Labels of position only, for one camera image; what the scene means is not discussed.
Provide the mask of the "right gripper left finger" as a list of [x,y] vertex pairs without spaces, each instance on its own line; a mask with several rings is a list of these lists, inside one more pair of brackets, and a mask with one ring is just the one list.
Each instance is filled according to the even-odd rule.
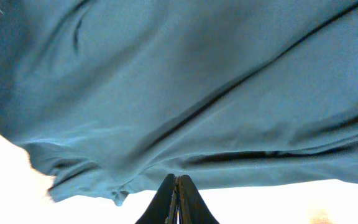
[[176,224],[177,191],[175,175],[168,174],[143,215],[135,224]]

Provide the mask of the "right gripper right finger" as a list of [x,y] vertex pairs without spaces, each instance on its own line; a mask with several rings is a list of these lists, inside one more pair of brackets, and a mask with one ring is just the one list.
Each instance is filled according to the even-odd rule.
[[177,180],[180,224],[219,224],[189,175]]

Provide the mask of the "black polo shirt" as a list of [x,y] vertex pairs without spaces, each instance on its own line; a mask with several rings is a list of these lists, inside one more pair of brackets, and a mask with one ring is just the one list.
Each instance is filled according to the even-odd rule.
[[358,1],[0,1],[0,134],[56,202],[358,184]]

